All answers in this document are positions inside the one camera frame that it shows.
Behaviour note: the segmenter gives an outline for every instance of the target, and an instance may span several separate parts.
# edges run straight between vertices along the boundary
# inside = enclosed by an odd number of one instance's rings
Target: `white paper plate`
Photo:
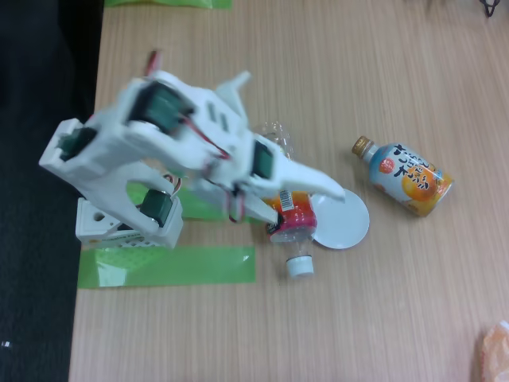
[[[364,202],[352,191],[344,190],[345,202],[323,195],[313,195],[311,204],[317,215],[313,238],[332,249],[345,249],[358,244],[369,229],[369,212]]]

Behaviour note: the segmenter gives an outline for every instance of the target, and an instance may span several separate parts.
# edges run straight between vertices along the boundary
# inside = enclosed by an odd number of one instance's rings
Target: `orange juice bottle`
[[[280,123],[265,123],[255,130],[264,138],[277,143],[288,159],[295,159],[289,134]],[[277,197],[264,201],[283,217],[282,222],[266,226],[273,243],[304,241],[316,231],[317,217],[307,193],[281,190]]]
[[[419,216],[428,215],[453,186],[451,176],[403,143],[378,147],[362,136],[352,152],[369,166],[369,180]]]

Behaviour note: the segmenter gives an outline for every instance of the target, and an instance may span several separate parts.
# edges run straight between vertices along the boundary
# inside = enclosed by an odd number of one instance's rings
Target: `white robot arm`
[[[39,164],[108,216],[171,248],[182,228],[182,207],[173,185],[144,158],[186,173],[188,187],[206,201],[268,223],[280,216],[262,198],[281,189],[343,200],[344,190],[329,176],[290,161],[278,145],[249,130],[239,97],[249,78],[241,73],[215,92],[163,71],[135,79],[84,125],[63,121]],[[130,181],[150,189],[140,209],[126,194]],[[115,221],[111,229],[117,226]]]

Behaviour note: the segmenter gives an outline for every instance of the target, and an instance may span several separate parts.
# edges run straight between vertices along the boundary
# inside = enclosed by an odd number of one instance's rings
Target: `wood grain surface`
[[[255,244],[257,283],[78,290],[71,381],[478,381],[509,319],[509,13],[476,0],[234,0],[230,11],[106,9],[97,108],[147,53],[201,87],[247,69],[252,125],[279,120],[299,159],[366,203],[347,251],[314,247],[286,279],[261,227],[187,224],[182,244]],[[367,183],[365,134],[456,178],[426,218]]]

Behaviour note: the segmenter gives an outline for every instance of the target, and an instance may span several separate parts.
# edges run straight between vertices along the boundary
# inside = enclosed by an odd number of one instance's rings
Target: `orange fruit illustration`
[[[402,187],[405,194],[415,201],[428,201],[437,193],[433,172],[424,166],[411,167],[403,176]]]

